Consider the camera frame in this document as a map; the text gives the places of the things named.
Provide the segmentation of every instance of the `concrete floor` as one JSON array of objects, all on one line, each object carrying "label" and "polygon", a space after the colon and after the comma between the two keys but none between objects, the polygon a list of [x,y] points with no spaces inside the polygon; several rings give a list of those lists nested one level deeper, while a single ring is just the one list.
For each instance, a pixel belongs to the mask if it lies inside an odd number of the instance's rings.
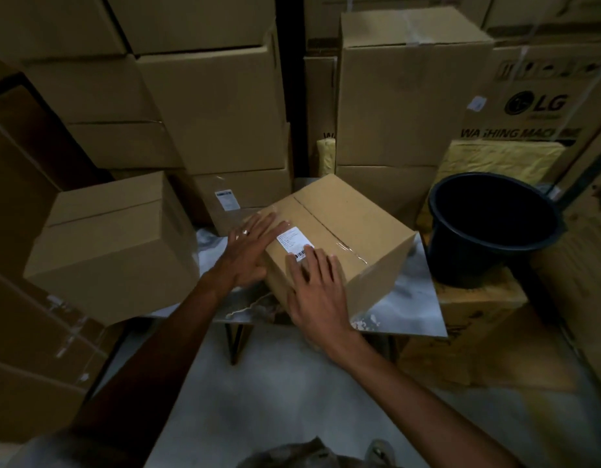
[{"label": "concrete floor", "polygon": [[[153,330],[128,336],[104,381]],[[601,447],[574,394],[499,388],[435,393],[528,467],[601,467]],[[382,438],[393,445],[400,466],[427,466],[356,382],[295,328],[256,327],[234,367],[224,328],[214,325],[147,467],[234,467],[255,451],[315,436],[336,453],[356,457],[370,440]]]}]

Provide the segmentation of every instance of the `finger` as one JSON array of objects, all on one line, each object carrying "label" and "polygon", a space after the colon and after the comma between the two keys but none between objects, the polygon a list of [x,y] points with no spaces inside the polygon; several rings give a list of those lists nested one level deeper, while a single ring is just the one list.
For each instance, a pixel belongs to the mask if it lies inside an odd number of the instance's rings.
[{"label": "finger", "polygon": [[300,305],[298,304],[298,298],[294,289],[287,291],[287,313],[290,315],[292,322],[298,326],[300,322]]},{"label": "finger", "polygon": [[277,214],[272,212],[269,213],[263,220],[260,220],[251,230],[250,234],[254,240],[257,240],[264,232],[272,225],[272,222],[277,217]]},{"label": "finger", "polygon": [[331,254],[328,257],[328,262],[331,263],[333,283],[335,284],[336,287],[343,288],[342,275],[340,274],[341,266],[339,263],[339,259],[337,259],[337,256],[335,256],[334,254]]},{"label": "finger", "polygon": [[331,278],[331,271],[328,270],[327,255],[324,253],[324,250],[318,248],[315,250],[315,256],[318,258],[318,267],[320,267],[322,281],[326,284],[332,284],[333,279]]},{"label": "finger", "polygon": [[318,266],[318,259],[315,257],[315,250],[308,244],[304,245],[303,249],[305,251],[307,267],[309,268],[309,283],[320,283],[320,266]]},{"label": "finger", "polygon": [[258,213],[251,215],[250,218],[243,224],[242,229],[245,229],[248,232],[252,232],[253,228],[259,220],[261,220],[261,215],[259,215]]},{"label": "finger", "polygon": [[268,273],[267,269],[263,266],[258,266],[250,273],[250,281],[252,284],[258,283],[259,281],[263,281],[265,279],[266,274]]},{"label": "finger", "polygon": [[285,257],[285,263],[287,264],[287,268],[290,270],[290,274],[292,275],[294,286],[296,289],[300,289],[305,285],[305,279],[300,272],[300,265],[296,262],[296,256],[294,256],[292,253],[288,254]]},{"label": "finger", "polygon": [[266,246],[268,246],[274,240],[276,240],[277,236],[283,233],[289,226],[289,221],[282,221],[276,227],[264,233],[263,236],[260,238],[260,240],[263,241],[264,249],[266,248]]}]

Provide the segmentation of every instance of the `stacked boxes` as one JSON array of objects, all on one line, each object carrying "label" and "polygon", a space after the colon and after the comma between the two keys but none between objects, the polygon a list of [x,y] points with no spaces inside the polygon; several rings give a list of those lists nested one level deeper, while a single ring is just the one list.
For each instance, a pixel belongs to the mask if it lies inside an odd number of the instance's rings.
[{"label": "stacked boxes", "polygon": [[305,87],[310,176],[317,176],[316,141],[335,137],[336,70],[340,48],[340,16],[347,11],[403,10],[454,6],[482,26],[491,0],[304,0]]},{"label": "stacked boxes", "polygon": [[285,165],[277,33],[258,47],[143,56],[138,67],[190,174]]},{"label": "stacked boxes", "polygon": [[342,15],[336,174],[412,227],[492,45],[451,7]]},{"label": "stacked boxes", "polygon": [[97,167],[181,177],[194,223],[203,202],[186,175],[289,176],[274,0],[0,0],[0,57]]},{"label": "stacked boxes", "polygon": [[601,32],[601,0],[493,0],[484,30],[493,37]]},{"label": "stacked boxes", "polygon": [[266,169],[192,177],[219,235],[229,234],[248,216],[292,193],[292,144],[289,136],[285,165]]},{"label": "stacked boxes", "polygon": [[498,46],[456,138],[558,141],[554,182],[601,129],[601,42]]},{"label": "stacked boxes", "polygon": [[476,26],[482,26],[491,0],[304,0],[304,2],[307,50],[315,52],[338,48],[340,16],[348,11],[453,6]]},{"label": "stacked boxes", "polygon": [[555,183],[601,129],[601,0],[493,0],[498,39],[455,139],[558,141]]}]

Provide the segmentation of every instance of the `packing tape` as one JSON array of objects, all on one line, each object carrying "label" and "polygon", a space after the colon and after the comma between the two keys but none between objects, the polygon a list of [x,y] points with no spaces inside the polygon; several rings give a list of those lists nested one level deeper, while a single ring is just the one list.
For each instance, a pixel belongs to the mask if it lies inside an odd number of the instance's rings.
[{"label": "packing tape", "polygon": [[419,46],[420,44],[434,43],[433,38],[423,35],[420,30],[417,29],[417,26],[415,26],[415,23],[412,21],[407,10],[403,10],[400,13],[402,14],[402,19],[405,22],[408,37],[413,39],[411,42],[406,43],[407,46]]},{"label": "packing tape", "polygon": [[37,381],[41,381],[43,383],[48,383],[55,385],[57,387],[62,387],[64,389],[70,389],[72,391],[76,391],[77,393],[86,394],[86,389],[82,387],[77,387],[76,385],[63,383],[57,379],[53,379],[51,377],[43,376],[42,374],[37,374],[35,372],[21,370],[20,368],[15,368],[14,366],[10,366],[9,364],[5,364],[0,362],[0,370],[8,371],[13,374],[17,374],[18,376],[29,377],[31,379],[36,379]]},{"label": "packing tape", "polygon": [[361,261],[363,261],[365,263],[366,266],[368,266],[368,262],[363,259],[361,256],[359,256],[352,248],[350,248],[349,246],[346,246],[345,244],[343,244],[341,241],[338,241],[337,244],[339,245],[339,247],[345,251],[350,251],[352,254],[354,254],[358,259],[361,259]]},{"label": "packing tape", "polygon": [[560,125],[556,128],[554,136],[550,139],[550,141],[558,140],[558,136],[567,127],[567,125],[571,121],[571,118],[576,114],[577,110],[579,110],[582,107],[582,105],[584,105],[584,102],[589,98],[589,96],[591,95],[591,92],[593,91],[593,89],[597,86],[597,84],[600,81],[601,81],[601,68],[597,72],[597,75],[595,77],[593,77],[593,79],[589,82],[589,85],[587,85],[585,87],[585,89],[582,91],[582,93],[580,94],[580,97],[578,97],[577,102],[575,102],[573,107],[571,107],[571,109],[564,116],[564,118],[562,119],[562,123],[560,123]]},{"label": "packing tape", "polygon": [[47,308],[45,308],[42,305],[40,305],[39,302],[36,299],[33,299],[30,296],[28,296],[25,292],[23,292],[21,289],[19,289],[19,287],[16,286],[15,283],[11,282],[8,278],[6,278],[5,276],[3,276],[1,274],[0,274],[0,282],[2,284],[4,284],[6,287],[8,287],[9,289],[11,289],[13,292],[15,292],[21,299],[29,302],[31,304],[31,306],[37,308],[38,310],[40,310],[41,312],[43,312],[44,314],[46,314],[47,316],[49,316],[59,326],[61,326],[65,330],[67,330],[74,338],[78,338],[79,340],[81,340],[82,342],[84,342],[84,344],[86,344],[87,346],[89,346],[90,348],[92,348],[95,353],[98,353],[98,354],[102,355],[105,358],[108,357],[108,354],[105,353],[104,351],[102,351],[99,346],[93,344],[87,338],[82,337],[79,333],[73,333],[72,332],[72,328],[70,326],[68,326],[68,324],[66,324],[65,322],[63,322],[56,315],[54,315],[52,312],[49,312],[49,310],[47,310]]}]

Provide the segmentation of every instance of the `black bucket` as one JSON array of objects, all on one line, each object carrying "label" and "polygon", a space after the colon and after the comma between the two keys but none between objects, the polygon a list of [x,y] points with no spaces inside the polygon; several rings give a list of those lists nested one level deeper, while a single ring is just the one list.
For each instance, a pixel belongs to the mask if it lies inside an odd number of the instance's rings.
[{"label": "black bucket", "polygon": [[449,286],[480,287],[492,268],[545,248],[564,232],[554,202],[500,174],[446,177],[430,191],[428,205],[433,215],[428,266]]}]

